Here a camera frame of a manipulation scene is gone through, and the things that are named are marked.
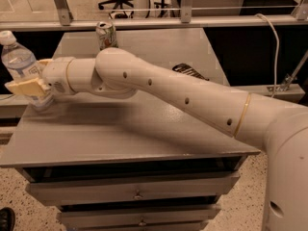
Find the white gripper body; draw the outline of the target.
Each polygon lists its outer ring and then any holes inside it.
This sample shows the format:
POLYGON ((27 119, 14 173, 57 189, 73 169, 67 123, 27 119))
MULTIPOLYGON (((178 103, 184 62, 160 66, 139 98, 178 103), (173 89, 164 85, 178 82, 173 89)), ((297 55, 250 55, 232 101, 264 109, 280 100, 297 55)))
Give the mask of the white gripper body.
POLYGON ((75 94, 68 82, 68 67, 73 60, 73 57, 51 59, 43 68, 42 78, 54 95, 75 94))

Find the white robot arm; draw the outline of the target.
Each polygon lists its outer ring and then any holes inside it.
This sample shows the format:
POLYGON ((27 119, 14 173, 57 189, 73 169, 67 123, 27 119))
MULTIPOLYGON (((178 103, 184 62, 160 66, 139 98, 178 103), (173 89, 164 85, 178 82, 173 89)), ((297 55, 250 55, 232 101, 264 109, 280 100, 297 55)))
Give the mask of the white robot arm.
POLYGON ((118 48, 107 48, 94 59, 63 58, 55 63, 94 71, 109 94, 143 90, 238 141, 266 151, 264 228, 307 231, 306 107, 200 81, 118 48))

